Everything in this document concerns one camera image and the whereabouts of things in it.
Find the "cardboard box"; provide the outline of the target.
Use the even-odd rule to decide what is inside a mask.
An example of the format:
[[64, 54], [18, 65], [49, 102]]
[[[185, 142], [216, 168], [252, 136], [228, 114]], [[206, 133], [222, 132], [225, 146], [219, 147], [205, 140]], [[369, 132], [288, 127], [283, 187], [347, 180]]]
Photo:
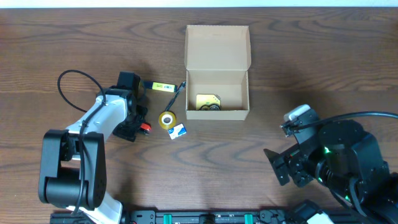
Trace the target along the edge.
[[[250, 112], [248, 26], [188, 25], [185, 32], [186, 117], [242, 121]], [[221, 98], [220, 111], [196, 110], [198, 94]]]

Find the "blue white staples box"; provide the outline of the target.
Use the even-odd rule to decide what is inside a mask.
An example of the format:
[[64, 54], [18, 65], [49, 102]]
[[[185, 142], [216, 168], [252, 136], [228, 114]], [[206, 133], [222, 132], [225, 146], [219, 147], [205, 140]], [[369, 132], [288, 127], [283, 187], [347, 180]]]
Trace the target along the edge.
[[181, 123], [168, 130], [171, 140], [179, 138], [187, 133], [185, 126]]

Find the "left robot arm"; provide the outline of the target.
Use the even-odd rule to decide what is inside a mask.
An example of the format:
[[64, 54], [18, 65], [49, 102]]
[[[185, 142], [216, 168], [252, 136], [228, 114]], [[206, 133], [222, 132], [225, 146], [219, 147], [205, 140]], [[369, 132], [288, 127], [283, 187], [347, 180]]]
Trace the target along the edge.
[[147, 108], [137, 87], [102, 89], [75, 123], [43, 137], [38, 196], [42, 203], [82, 214], [94, 223], [123, 223], [123, 204], [107, 192], [105, 143], [114, 135], [134, 142], [144, 129]]

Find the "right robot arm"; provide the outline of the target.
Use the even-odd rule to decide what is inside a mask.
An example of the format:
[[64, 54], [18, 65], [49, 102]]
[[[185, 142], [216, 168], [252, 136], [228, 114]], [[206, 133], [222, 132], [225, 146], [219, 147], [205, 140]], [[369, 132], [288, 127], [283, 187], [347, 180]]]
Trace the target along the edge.
[[361, 111], [320, 119], [302, 105], [284, 115], [281, 129], [296, 144], [278, 153], [264, 150], [280, 185], [304, 187], [313, 180], [361, 223], [397, 223], [397, 173], [382, 158], [376, 137], [355, 119], [395, 113]]

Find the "red black stapler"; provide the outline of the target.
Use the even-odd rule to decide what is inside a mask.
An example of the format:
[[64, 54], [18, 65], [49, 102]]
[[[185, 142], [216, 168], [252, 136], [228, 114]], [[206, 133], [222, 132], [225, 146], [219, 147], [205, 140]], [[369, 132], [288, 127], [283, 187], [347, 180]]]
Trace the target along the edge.
[[139, 131], [142, 134], [149, 134], [151, 129], [152, 129], [152, 127], [149, 123], [141, 123], [141, 125], [139, 127]]

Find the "correction tape dispenser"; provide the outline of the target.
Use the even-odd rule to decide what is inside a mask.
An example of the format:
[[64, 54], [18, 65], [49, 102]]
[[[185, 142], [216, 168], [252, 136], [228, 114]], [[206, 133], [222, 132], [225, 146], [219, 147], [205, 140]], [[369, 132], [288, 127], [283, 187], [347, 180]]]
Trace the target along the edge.
[[212, 104], [212, 105], [203, 105], [199, 109], [200, 111], [220, 111], [221, 108], [217, 104]]

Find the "yellow adhesive tape roll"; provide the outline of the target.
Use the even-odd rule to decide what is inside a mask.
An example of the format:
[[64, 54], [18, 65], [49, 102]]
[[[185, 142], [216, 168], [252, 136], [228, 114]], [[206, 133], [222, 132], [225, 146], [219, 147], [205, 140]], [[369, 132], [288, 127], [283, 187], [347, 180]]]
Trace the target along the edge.
[[159, 115], [159, 125], [162, 129], [169, 130], [176, 124], [176, 117], [171, 111], [164, 111]]

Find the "black ballpoint pen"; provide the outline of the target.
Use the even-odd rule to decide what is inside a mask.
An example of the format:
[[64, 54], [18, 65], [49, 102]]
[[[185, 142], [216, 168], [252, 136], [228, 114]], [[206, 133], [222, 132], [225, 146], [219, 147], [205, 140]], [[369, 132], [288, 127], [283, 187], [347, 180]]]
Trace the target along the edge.
[[169, 111], [171, 109], [172, 105], [175, 103], [175, 100], [177, 99], [179, 94], [181, 94], [183, 89], [186, 87], [186, 84], [187, 84], [186, 81], [181, 82], [181, 84], [178, 86], [177, 91], [175, 92], [174, 96], [172, 97], [172, 99], [169, 101], [169, 103], [165, 107], [165, 111]]

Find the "cream sticky note pad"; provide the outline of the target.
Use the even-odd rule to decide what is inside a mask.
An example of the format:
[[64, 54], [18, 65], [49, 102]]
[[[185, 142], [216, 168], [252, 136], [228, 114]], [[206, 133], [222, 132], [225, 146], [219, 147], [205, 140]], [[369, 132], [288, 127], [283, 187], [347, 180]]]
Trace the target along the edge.
[[214, 94], [198, 94], [196, 97], [196, 110], [203, 105], [217, 104], [221, 107], [221, 98]]

